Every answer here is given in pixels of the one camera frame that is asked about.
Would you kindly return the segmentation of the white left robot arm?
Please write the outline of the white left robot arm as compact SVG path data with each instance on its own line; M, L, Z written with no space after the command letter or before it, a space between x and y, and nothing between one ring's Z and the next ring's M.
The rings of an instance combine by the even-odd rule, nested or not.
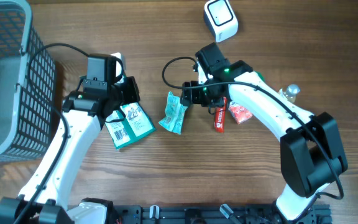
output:
M69 208L68 199L86 153L109 116L140 100L134 77L125 74L124 56L91 54L88 71L64 99L58 131L46 154L16 198L0 201L0 223L119 223L110 200L85 198Z

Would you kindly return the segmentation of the yellow oil bottle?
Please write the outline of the yellow oil bottle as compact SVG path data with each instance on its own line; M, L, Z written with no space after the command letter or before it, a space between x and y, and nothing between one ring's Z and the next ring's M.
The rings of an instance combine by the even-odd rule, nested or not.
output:
M297 95L300 93L300 87L296 84L290 84L286 88L281 88L278 93L290 103L294 103Z

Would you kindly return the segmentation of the white wet wipe sachet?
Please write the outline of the white wet wipe sachet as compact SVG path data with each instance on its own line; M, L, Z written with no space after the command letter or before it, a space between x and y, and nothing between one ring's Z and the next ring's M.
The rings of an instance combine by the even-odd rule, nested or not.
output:
M165 117L158 122L159 125L167 131L180 135L187 108L187 106L180 103L179 96L175 96L171 91L169 91L165 107Z

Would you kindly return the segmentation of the red Nescafe coffee sachet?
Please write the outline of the red Nescafe coffee sachet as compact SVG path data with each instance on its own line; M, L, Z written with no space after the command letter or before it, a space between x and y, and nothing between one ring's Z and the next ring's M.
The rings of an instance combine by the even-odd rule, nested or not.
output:
M225 122L225 114L227 110L227 99L223 98L223 105L221 107L217 107L215 119L214 119L214 128L217 132L224 132L224 122Z

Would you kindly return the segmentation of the green 3M gloves package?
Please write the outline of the green 3M gloves package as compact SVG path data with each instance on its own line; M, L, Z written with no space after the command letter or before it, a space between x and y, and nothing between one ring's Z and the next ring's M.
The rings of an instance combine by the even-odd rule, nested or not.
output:
M155 126L139 103L121 107L125 119L116 123L105 123L116 150L135 143L155 131Z

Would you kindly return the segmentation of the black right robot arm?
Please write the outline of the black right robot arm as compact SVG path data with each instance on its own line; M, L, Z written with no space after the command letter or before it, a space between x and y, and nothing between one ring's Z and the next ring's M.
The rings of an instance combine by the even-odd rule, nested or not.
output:
M267 214L247 214L246 222L298 223L306 216L315 223L315 201L321 196L344 196L339 176L348 169L336 120L327 112L315 115L271 89L250 65L231 63L217 44L195 53L197 81L181 86L181 102L206 107L227 98L248 109L280 143L281 173L286 182Z

